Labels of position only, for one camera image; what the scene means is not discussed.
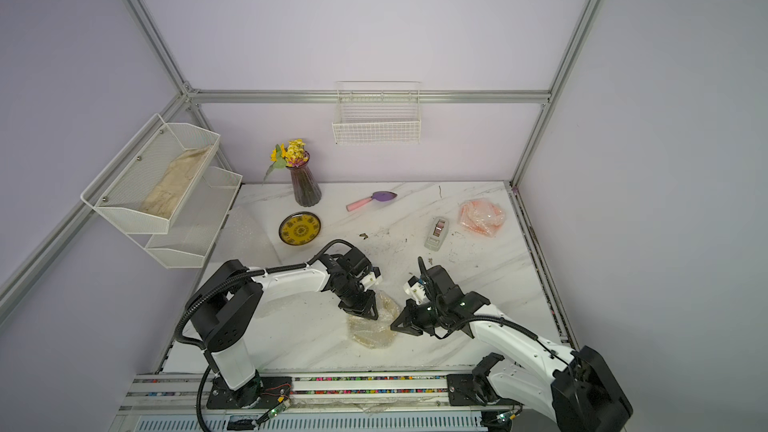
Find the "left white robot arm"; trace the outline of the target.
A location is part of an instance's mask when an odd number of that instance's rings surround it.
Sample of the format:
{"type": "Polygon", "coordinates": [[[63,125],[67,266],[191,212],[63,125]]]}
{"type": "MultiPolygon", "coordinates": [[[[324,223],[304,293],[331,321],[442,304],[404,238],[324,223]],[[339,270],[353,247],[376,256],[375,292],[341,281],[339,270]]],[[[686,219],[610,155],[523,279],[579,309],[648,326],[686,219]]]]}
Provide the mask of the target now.
{"type": "Polygon", "coordinates": [[[357,247],[334,239],[308,261],[276,267],[224,262],[193,293],[173,339],[199,349],[210,370],[232,392],[260,388],[244,335],[259,305],[302,293],[331,292],[344,313],[376,321],[374,285],[380,269],[357,247]]]}

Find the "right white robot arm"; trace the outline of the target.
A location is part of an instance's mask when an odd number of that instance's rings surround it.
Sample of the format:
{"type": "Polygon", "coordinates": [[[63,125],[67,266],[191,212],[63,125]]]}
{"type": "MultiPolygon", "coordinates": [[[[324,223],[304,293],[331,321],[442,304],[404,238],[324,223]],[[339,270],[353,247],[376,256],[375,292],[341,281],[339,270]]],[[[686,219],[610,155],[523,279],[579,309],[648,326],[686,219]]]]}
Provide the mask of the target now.
{"type": "Polygon", "coordinates": [[[442,266],[418,264],[394,332],[445,340],[463,333],[491,351],[467,374],[448,379],[461,405],[516,403],[561,431],[621,431],[633,407],[602,355],[552,342],[512,321],[488,298],[463,292],[442,266]]]}

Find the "dark yellow patterned plate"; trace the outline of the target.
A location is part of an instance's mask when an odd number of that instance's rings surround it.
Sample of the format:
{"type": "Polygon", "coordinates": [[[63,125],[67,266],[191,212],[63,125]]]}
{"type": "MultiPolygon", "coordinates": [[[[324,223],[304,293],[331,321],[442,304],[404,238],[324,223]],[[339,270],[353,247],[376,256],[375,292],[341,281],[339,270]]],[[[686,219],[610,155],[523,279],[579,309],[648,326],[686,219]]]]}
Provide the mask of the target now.
{"type": "Polygon", "coordinates": [[[297,212],[286,217],[278,228],[279,239],[289,246],[303,246],[320,234],[320,218],[311,212],[297,212]]]}

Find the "grey tape dispenser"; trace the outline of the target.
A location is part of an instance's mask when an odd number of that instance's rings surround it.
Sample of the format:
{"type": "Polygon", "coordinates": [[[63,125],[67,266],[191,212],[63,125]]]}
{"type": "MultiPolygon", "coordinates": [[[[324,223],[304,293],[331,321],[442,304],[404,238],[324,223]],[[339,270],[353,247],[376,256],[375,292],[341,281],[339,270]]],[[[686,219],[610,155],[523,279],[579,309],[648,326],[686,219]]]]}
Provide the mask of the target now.
{"type": "Polygon", "coordinates": [[[424,246],[431,251],[439,251],[448,235],[449,220],[445,217],[436,217],[425,239],[424,246]]]}

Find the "pink purple scoop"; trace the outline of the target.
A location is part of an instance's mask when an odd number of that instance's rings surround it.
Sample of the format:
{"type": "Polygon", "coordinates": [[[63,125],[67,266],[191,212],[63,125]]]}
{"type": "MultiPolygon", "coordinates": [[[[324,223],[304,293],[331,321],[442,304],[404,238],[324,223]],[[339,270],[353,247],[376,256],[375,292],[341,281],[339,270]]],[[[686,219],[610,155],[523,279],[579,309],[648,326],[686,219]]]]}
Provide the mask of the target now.
{"type": "Polygon", "coordinates": [[[395,192],[391,191],[376,191],[373,192],[370,196],[359,199],[355,202],[352,202],[346,206],[347,212],[352,212],[355,210],[358,210],[359,208],[371,203],[371,202],[389,202],[391,200],[394,200],[397,197],[397,194],[395,192]]]}

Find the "dark glass vase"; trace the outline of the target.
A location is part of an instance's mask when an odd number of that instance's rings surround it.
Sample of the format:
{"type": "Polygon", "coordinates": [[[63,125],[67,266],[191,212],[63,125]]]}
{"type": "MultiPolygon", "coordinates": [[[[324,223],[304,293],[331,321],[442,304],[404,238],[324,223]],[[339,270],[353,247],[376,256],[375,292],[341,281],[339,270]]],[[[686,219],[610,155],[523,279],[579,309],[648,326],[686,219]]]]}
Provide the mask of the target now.
{"type": "Polygon", "coordinates": [[[302,207],[313,207],[322,199],[322,192],[315,180],[309,164],[290,167],[290,177],[293,186],[294,198],[302,207]]]}

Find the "yellow flower bouquet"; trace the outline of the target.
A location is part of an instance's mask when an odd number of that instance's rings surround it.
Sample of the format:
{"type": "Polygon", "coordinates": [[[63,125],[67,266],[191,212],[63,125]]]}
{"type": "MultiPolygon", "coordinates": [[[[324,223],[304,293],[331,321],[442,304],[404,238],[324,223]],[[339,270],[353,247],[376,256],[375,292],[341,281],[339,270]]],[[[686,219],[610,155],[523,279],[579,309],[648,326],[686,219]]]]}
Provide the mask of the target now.
{"type": "Polygon", "coordinates": [[[264,179],[267,179],[276,170],[295,169],[305,165],[309,161],[305,142],[302,139],[294,139],[287,144],[276,144],[270,154],[270,161],[264,179]]]}

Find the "white mesh lower shelf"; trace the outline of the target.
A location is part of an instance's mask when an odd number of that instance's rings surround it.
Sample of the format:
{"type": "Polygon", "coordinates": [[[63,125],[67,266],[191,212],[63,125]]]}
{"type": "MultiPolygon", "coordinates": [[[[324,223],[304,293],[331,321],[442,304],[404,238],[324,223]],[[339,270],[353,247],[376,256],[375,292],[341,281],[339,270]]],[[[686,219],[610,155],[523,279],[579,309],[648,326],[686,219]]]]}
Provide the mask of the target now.
{"type": "Polygon", "coordinates": [[[153,235],[145,251],[166,269],[202,268],[241,183],[241,175],[210,166],[169,232],[153,235]]]}

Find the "white mesh shelf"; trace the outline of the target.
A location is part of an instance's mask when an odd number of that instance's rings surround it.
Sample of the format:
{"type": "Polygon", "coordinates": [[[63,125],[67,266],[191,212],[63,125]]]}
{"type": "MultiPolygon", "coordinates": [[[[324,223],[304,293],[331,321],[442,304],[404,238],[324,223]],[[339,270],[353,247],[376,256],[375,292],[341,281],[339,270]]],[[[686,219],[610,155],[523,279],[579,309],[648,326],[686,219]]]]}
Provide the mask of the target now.
{"type": "Polygon", "coordinates": [[[218,152],[220,135],[190,123],[153,116],[81,193],[81,201],[126,235],[167,234],[218,152]],[[170,219],[140,211],[170,162],[185,150],[210,146],[170,219]]]}
{"type": "Polygon", "coordinates": [[[153,235],[145,251],[166,269],[202,268],[241,183],[241,175],[210,166],[169,232],[153,235]]]}

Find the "beige folded cloth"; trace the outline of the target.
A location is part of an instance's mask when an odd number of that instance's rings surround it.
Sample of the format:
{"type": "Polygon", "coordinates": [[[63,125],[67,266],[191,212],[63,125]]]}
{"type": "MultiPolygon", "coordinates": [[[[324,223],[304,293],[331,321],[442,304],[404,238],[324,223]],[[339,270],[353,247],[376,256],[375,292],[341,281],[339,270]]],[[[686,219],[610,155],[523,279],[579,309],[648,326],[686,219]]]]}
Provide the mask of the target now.
{"type": "Polygon", "coordinates": [[[140,211],[170,219],[210,149],[208,146],[185,150],[172,160],[160,182],[141,204],[140,211]]]}

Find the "white mesh upper shelf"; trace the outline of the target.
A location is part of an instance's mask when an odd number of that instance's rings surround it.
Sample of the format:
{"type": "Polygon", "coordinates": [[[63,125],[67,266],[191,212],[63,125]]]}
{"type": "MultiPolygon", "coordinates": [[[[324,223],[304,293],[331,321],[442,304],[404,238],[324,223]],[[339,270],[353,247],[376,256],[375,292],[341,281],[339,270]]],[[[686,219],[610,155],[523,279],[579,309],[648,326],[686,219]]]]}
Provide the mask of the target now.
{"type": "Polygon", "coordinates": [[[81,201],[126,235],[167,234],[218,152],[220,135],[190,123],[153,116],[81,193],[81,201]],[[170,162],[185,150],[210,146],[170,219],[140,211],[170,162]]]}

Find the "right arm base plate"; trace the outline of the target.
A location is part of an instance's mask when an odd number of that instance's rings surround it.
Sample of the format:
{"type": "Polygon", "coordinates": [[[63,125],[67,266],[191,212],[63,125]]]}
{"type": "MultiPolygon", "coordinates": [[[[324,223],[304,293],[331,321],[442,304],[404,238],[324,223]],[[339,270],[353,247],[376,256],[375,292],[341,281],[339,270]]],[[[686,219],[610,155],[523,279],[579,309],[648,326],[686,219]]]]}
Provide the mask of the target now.
{"type": "Polygon", "coordinates": [[[522,406],[522,403],[498,395],[486,377],[472,374],[449,374],[446,378],[451,406],[502,407],[522,406]]]}

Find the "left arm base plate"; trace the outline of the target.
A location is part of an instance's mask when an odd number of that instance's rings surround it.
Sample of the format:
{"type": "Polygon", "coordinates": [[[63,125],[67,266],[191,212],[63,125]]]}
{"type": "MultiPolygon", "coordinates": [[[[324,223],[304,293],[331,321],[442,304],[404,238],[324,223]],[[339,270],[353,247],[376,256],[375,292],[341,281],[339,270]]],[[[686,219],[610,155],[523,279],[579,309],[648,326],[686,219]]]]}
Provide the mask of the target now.
{"type": "Polygon", "coordinates": [[[254,377],[238,390],[231,389],[221,377],[215,377],[205,403],[208,410],[273,409],[286,400],[293,386],[289,376],[254,377]]]}

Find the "aluminium mounting rail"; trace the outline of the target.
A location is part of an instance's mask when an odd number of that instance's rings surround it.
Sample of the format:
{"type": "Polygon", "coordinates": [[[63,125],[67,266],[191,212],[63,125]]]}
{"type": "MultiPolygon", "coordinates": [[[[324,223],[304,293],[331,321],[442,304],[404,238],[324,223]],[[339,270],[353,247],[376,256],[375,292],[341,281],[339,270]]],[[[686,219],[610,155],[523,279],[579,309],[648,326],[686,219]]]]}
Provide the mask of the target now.
{"type": "MultiPolygon", "coordinates": [[[[289,376],[293,386],[289,397],[279,405],[299,412],[383,413],[414,410],[438,410],[447,407],[465,409],[531,409],[554,418],[555,394],[550,385],[522,367],[508,361],[494,365],[488,373],[470,370],[370,371],[349,373],[298,373],[289,376]],[[486,377],[493,390],[522,406],[479,407],[451,406],[447,376],[472,374],[486,377]]],[[[203,378],[196,374],[155,374],[136,377],[118,413],[128,415],[190,415],[202,413],[221,421],[224,415],[256,415],[269,410],[208,410],[216,375],[203,378]]]]}

